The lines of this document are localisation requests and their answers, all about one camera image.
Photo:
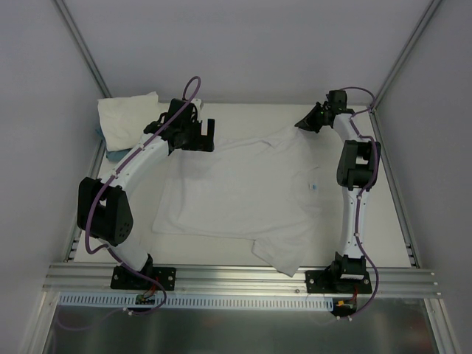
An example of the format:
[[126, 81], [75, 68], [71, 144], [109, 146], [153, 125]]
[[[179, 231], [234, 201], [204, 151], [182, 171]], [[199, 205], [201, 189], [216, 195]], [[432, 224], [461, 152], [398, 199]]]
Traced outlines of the white t shirt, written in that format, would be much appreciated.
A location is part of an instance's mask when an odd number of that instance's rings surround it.
[[133, 148], [145, 127], [163, 112], [155, 91], [146, 95], [101, 99], [97, 109], [108, 151]]
[[292, 277], [317, 229], [318, 177], [313, 140], [291, 126], [217, 139], [211, 153], [178, 150], [152, 230], [251, 240], [254, 256]]

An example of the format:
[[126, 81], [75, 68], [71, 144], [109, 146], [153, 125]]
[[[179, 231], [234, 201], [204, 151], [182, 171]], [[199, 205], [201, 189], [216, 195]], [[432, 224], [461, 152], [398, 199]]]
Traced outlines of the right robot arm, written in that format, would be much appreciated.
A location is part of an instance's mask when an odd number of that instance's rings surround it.
[[323, 103], [314, 108], [295, 126], [319, 133], [324, 126], [332, 128], [343, 143], [336, 181], [343, 197], [341, 247], [333, 261], [322, 271], [305, 273], [310, 294], [371, 294], [372, 283], [367, 266], [378, 270], [364, 246], [364, 219], [369, 193], [375, 186], [381, 160], [381, 143], [358, 129], [358, 112], [347, 107], [347, 90], [331, 90]]

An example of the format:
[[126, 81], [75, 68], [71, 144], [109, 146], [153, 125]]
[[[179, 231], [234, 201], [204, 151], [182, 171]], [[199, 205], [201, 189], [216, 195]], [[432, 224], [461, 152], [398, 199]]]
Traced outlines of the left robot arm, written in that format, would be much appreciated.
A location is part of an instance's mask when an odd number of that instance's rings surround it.
[[116, 167], [99, 178], [84, 178], [78, 188], [77, 225], [84, 231], [89, 254], [106, 250], [128, 272], [136, 288], [153, 280], [152, 257], [131, 239], [129, 197], [144, 174], [175, 150], [212, 152], [215, 121], [202, 130], [200, 99], [173, 99], [158, 120], [149, 123], [137, 145]]

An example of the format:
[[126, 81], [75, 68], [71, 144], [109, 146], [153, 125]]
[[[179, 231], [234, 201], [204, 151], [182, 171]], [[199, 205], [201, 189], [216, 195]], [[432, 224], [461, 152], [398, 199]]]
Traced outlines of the folded white t shirt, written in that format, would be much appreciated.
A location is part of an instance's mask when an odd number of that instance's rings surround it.
[[101, 99], [97, 109], [108, 151], [133, 148], [145, 127], [163, 112], [155, 91], [146, 95]]

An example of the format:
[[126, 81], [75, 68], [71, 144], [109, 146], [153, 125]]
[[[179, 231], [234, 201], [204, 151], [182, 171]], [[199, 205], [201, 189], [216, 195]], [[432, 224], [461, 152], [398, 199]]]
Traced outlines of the folded blue t shirt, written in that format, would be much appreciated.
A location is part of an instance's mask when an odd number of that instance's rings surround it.
[[[103, 135], [102, 129], [101, 128], [96, 128], [95, 132], [100, 137], [100, 139], [105, 142], [105, 137]], [[105, 157], [110, 162], [119, 162], [121, 159], [123, 159], [129, 153], [129, 151], [130, 151], [130, 149], [111, 151], [108, 148], [106, 148], [105, 149]]]

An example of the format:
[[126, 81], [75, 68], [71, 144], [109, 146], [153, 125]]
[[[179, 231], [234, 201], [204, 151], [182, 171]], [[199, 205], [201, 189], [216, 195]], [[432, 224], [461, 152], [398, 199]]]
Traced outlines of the left aluminium frame post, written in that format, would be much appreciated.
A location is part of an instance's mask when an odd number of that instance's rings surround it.
[[98, 65], [96, 64], [96, 61], [93, 58], [89, 46], [87, 45], [66, 1], [52, 0], [52, 3], [54, 4], [61, 20], [64, 22], [66, 29], [74, 42], [74, 45], [77, 47], [77, 50], [81, 58], [83, 59], [86, 68], [88, 69], [88, 72], [91, 75], [92, 80], [94, 81], [98, 90], [100, 91], [102, 97], [111, 98], [111, 92], [99, 70]]

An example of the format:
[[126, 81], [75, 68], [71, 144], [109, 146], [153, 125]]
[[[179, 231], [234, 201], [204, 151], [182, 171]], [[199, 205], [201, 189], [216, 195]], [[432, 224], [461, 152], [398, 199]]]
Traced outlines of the aluminium frame post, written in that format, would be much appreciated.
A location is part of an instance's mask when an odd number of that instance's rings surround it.
[[381, 87], [377, 92], [375, 102], [372, 104], [373, 111], [380, 106], [383, 98], [388, 93], [390, 86], [393, 84], [396, 77], [400, 74], [401, 69], [403, 68], [406, 61], [409, 59], [417, 43], [422, 38], [424, 32], [428, 28], [429, 24], [431, 23], [433, 17], [436, 15], [436, 12], [438, 11], [442, 3], [443, 0], [431, 0], [427, 3], [426, 8], [419, 17], [412, 32], [410, 33], [405, 44], [403, 45], [399, 55], [396, 57], [395, 62], [393, 63], [391, 69], [388, 72], [388, 75], [382, 82]]
[[98, 90], [100, 91], [102, 97], [111, 98], [111, 92], [99, 70], [98, 65], [96, 64], [96, 61], [93, 58], [89, 46], [87, 45], [66, 1], [52, 0], [52, 3], [54, 4], [61, 20], [64, 22], [66, 29], [74, 42], [74, 45], [77, 47], [77, 50], [81, 58], [83, 59], [86, 68], [88, 69], [88, 72], [91, 75], [92, 80], [94, 81]]

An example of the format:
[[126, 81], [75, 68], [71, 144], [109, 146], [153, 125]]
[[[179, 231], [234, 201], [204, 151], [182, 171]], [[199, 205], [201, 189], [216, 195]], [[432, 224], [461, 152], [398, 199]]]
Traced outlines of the right aluminium frame post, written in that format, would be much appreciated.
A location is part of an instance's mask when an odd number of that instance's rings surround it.
[[381, 87], [377, 92], [375, 102], [372, 104], [373, 111], [380, 106], [383, 98], [388, 93], [390, 86], [393, 84], [396, 77], [400, 74], [401, 69], [403, 68], [406, 61], [409, 59], [417, 43], [422, 38], [424, 32], [428, 28], [429, 24], [431, 23], [433, 17], [436, 15], [436, 12], [438, 11], [442, 3], [443, 0], [431, 0], [427, 3], [426, 8], [419, 17], [412, 32], [410, 33], [405, 44], [403, 45], [399, 55], [396, 57], [395, 62], [393, 63], [391, 69], [388, 72], [388, 75], [382, 82]]

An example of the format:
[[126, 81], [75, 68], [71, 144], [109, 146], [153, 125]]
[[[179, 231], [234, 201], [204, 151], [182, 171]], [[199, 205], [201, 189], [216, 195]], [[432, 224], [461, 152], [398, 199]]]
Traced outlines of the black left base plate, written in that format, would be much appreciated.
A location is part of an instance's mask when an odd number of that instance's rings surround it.
[[[156, 267], [146, 265], [141, 274], [156, 280], [166, 291], [173, 291], [176, 282], [176, 269], [171, 267]], [[114, 290], [146, 291], [153, 283], [138, 277], [125, 267], [116, 266], [111, 278], [110, 288]]]

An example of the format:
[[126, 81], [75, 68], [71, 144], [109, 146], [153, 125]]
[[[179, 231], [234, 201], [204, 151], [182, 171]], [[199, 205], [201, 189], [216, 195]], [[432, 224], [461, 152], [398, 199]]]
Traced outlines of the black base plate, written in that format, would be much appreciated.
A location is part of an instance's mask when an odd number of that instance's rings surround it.
[[[156, 280], [166, 291], [173, 291], [176, 282], [176, 269], [171, 267], [156, 267], [146, 265], [141, 274]], [[111, 278], [110, 288], [114, 290], [146, 291], [153, 283], [138, 277], [125, 267], [116, 266]]]
[[327, 269], [305, 272], [305, 284], [309, 294], [371, 294], [372, 283], [369, 273], [355, 279], [336, 278]]

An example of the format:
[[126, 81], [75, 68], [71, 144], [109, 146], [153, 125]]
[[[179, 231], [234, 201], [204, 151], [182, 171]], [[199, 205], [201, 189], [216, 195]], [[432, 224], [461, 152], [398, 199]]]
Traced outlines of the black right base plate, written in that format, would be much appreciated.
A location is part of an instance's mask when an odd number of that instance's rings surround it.
[[305, 272], [305, 284], [309, 294], [371, 294], [372, 283], [369, 273], [355, 279], [336, 278], [327, 269]]

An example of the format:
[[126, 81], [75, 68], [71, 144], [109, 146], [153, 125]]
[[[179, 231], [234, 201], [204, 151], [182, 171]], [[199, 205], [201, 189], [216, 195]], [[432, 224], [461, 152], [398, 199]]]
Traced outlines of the aluminium front rail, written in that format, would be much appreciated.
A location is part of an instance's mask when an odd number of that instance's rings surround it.
[[[109, 291], [113, 263], [53, 263], [45, 291]], [[177, 265], [175, 292], [180, 294], [301, 296], [306, 295], [301, 267], [288, 277], [266, 266]], [[440, 298], [439, 280], [432, 270], [380, 268], [378, 296], [383, 298]]]

